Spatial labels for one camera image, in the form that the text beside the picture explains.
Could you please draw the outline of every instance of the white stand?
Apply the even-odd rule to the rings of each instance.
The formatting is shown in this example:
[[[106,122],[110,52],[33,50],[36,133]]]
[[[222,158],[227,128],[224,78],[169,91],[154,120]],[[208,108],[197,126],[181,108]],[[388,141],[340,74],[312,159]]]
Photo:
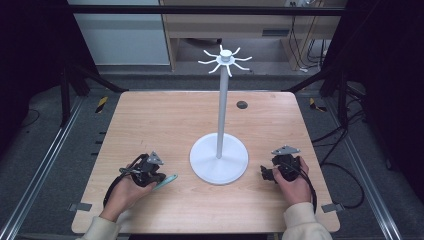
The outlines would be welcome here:
[[[229,184],[243,175],[246,171],[249,156],[244,144],[236,137],[224,133],[225,112],[227,107],[228,77],[232,76],[229,66],[236,65],[235,60],[247,61],[247,59],[234,58],[240,48],[235,53],[229,50],[223,50],[222,46],[220,55],[212,55],[204,51],[207,55],[216,57],[215,60],[209,62],[201,62],[209,64],[217,62],[218,66],[209,73],[215,72],[219,66],[221,67],[220,95],[219,95],[219,116],[218,116],[218,133],[211,133],[201,137],[193,145],[190,152],[190,163],[194,172],[204,181],[216,184]]]

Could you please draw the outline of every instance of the sleeve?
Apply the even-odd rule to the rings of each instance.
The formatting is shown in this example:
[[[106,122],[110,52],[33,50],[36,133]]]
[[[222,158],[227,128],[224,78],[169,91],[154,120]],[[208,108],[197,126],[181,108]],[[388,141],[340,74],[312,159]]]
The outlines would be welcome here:
[[[118,236],[121,226],[103,219],[101,217],[93,217],[90,227],[82,238],[77,240],[114,240]]]
[[[298,203],[284,213],[287,230],[282,240],[295,239],[332,239],[327,229],[317,222],[311,203]]]

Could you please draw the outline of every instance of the wooden table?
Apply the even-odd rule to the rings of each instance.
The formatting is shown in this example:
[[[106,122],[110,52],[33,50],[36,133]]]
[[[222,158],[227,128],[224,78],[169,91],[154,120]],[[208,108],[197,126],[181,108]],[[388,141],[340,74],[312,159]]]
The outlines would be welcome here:
[[[121,215],[125,233],[272,233],[285,230],[288,207],[278,185],[264,181],[260,165],[272,167],[271,154],[283,145],[299,148],[318,196],[317,219],[329,231],[340,227],[335,212],[323,213],[330,195],[295,96],[287,92],[229,92],[225,132],[246,146],[249,165],[235,182],[214,186],[190,166],[193,144],[217,132],[219,92],[126,92],[110,123],[72,230],[85,232],[102,211],[110,183],[141,153],[156,151],[165,162],[158,172],[179,177],[144,197]],[[248,103],[246,109],[236,106]]]

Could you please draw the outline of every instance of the white wall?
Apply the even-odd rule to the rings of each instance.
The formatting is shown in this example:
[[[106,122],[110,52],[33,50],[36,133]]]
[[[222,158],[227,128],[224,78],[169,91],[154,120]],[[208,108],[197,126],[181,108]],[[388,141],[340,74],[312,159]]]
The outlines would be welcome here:
[[[70,5],[158,5],[158,0],[68,0]],[[159,14],[75,14],[96,65],[169,65]]]

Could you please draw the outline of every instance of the human arm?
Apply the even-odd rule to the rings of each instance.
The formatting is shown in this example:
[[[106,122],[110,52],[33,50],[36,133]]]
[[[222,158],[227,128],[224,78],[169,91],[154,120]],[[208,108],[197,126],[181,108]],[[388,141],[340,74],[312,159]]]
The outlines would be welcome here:
[[[307,175],[309,167],[302,157],[300,157],[300,164]],[[318,223],[315,218],[313,205],[311,204],[311,190],[305,179],[298,176],[294,181],[288,182],[277,168],[274,168],[272,172],[275,181],[277,181],[281,189],[283,198],[289,204],[289,208],[284,213],[287,229],[283,234],[282,240],[332,239],[327,229]]]
[[[120,226],[116,223],[121,213],[131,208],[139,199],[149,194],[156,182],[139,187],[130,176],[123,177],[113,188],[109,200],[98,217],[94,217],[88,231],[78,240],[116,239]]]

